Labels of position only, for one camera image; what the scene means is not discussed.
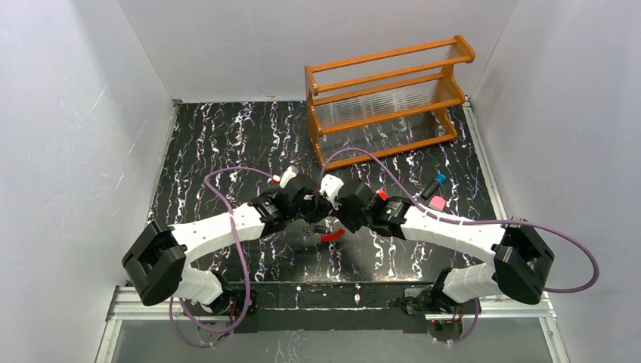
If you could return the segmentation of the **metal keyring with red handle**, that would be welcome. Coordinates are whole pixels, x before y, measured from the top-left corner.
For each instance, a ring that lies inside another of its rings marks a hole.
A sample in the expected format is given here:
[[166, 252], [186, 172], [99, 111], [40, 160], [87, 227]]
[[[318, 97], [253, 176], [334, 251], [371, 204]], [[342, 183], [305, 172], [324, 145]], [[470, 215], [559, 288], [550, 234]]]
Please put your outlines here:
[[321, 242], [329, 243], [334, 242], [345, 234], [344, 228], [333, 230], [324, 225], [307, 224], [304, 226], [304, 231], [307, 235], [317, 235]]

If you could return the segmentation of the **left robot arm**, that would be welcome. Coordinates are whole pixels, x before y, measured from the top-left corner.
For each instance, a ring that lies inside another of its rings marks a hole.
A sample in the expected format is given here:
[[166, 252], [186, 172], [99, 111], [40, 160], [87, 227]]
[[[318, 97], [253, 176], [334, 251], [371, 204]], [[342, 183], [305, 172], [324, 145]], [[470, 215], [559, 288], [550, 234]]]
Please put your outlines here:
[[149, 222], [122, 258], [122, 266], [144, 306], [170, 297], [206, 305], [219, 303], [228, 289], [213, 272], [192, 267], [197, 259], [244, 241], [283, 231], [303, 219], [317, 223], [337, 209], [344, 182], [325, 175], [320, 183], [288, 169], [277, 186], [229, 212], [196, 222]]

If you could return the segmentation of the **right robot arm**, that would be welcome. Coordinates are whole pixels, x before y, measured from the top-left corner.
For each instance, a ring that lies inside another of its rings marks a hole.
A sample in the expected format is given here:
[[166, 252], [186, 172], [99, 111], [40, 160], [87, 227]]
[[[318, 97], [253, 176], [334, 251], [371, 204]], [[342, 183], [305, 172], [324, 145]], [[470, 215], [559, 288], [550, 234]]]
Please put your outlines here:
[[331, 175], [323, 178], [320, 193], [352, 233], [366, 227], [381, 237], [428, 242], [479, 259], [467, 268], [444, 269], [432, 287], [433, 300], [452, 305], [492, 295], [529, 305], [541, 300], [554, 254], [524, 221], [474, 221], [418, 208], [406, 197], [383, 197], [362, 181]]

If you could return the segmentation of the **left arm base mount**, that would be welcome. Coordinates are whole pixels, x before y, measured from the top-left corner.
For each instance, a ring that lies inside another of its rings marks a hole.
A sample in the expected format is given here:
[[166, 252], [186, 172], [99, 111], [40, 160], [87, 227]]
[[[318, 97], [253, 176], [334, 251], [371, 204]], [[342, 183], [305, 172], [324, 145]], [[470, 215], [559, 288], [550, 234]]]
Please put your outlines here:
[[246, 306], [244, 289], [223, 290], [222, 294], [209, 304], [201, 304], [202, 309], [213, 315], [237, 318]]

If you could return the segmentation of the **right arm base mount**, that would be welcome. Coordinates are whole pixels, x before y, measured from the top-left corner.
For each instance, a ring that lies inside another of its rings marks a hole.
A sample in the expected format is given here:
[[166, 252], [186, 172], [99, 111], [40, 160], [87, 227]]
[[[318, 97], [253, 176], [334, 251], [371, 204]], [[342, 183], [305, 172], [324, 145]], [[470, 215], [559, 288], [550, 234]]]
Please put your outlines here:
[[428, 334], [436, 341], [453, 342], [463, 335], [463, 305], [451, 305], [447, 301], [433, 299], [424, 294], [403, 296], [392, 300], [389, 305], [399, 308], [407, 315], [439, 315], [439, 318], [427, 320]]

